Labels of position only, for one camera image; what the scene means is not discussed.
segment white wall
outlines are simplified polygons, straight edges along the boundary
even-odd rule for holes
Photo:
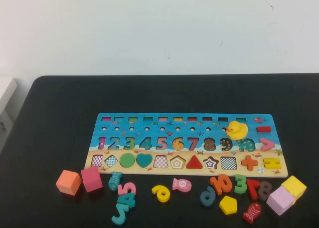
[[[318,1],[0,0],[7,110],[49,74],[318,72]]]

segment yellow number 6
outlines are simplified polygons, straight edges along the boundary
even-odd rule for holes
[[[170,198],[169,189],[167,189],[165,186],[158,185],[153,187],[152,193],[153,194],[157,193],[158,200],[160,202],[167,202]]]

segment red triangle piece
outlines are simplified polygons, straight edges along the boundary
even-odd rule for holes
[[[194,155],[187,163],[186,168],[188,169],[202,169],[203,165],[200,163],[199,159]]]

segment pink fish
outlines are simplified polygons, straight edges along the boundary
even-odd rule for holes
[[[258,203],[252,203],[249,207],[247,212],[243,214],[243,219],[246,220],[248,223],[252,224],[254,219],[256,219],[261,212],[261,206]]]
[[[266,119],[261,119],[260,117],[255,117],[255,122],[257,122],[257,123],[262,123],[265,121],[266,121]]]
[[[179,190],[181,192],[189,192],[191,190],[191,182],[185,179],[173,180],[173,190]]]

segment yellow rubber duck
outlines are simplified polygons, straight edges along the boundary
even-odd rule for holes
[[[226,133],[232,140],[242,140],[247,136],[248,127],[245,123],[233,121],[229,123]]]

